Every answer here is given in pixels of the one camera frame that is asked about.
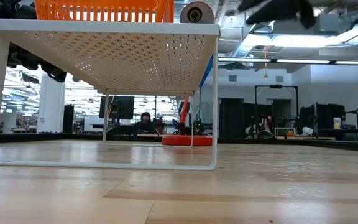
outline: red round base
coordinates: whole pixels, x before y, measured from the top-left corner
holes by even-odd
[[[162,136],[162,144],[169,146],[189,146],[191,136],[167,134]],[[212,146],[212,136],[194,136],[193,146]]]

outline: perforated shelf top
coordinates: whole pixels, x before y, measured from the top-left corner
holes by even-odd
[[[0,35],[102,91],[191,95],[219,26],[0,19]]]

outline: column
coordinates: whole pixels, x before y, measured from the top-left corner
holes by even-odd
[[[62,132],[65,84],[42,74],[37,132]]]

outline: cable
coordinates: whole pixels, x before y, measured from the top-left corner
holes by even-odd
[[[343,18],[343,16],[342,16],[341,14],[338,14],[338,16],[339,16],[344,22],[347,22],[348,24],[353,24],[353,22],[346,21],[345,18]]]

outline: computer monitor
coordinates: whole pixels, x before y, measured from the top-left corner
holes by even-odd
[[[112,106],[109,118],[112,119],[134,119],[134,96],[113,96],[109,97],[109,104]],[[100,100],[99,118],[104,118],[104,102],[106,97],[102,96]]]

